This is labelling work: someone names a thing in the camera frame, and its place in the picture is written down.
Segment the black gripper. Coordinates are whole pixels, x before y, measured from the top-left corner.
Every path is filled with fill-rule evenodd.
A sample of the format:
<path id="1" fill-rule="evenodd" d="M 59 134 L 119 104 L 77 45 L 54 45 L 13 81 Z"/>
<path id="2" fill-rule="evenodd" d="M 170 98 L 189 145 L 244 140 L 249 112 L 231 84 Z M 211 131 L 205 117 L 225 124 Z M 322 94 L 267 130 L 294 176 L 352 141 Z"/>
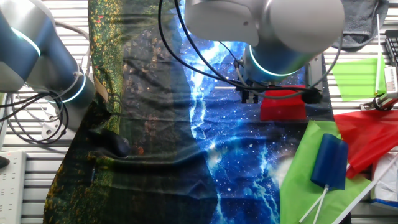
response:
<path id="1" fill-rule="evenodd" d="M 249 99 L 249 91 L 256 91 L 259 93 L 263 93 L 269 90 L 268 86 L 260 85 L 258 83 L 253 82 L 242 82 L 242 87 L 239 88 L 241 92 L 241 103 L 248 103 Z M 259 98 L 257 95 L 250 93 L 250 103 L 258 103 Z"/>

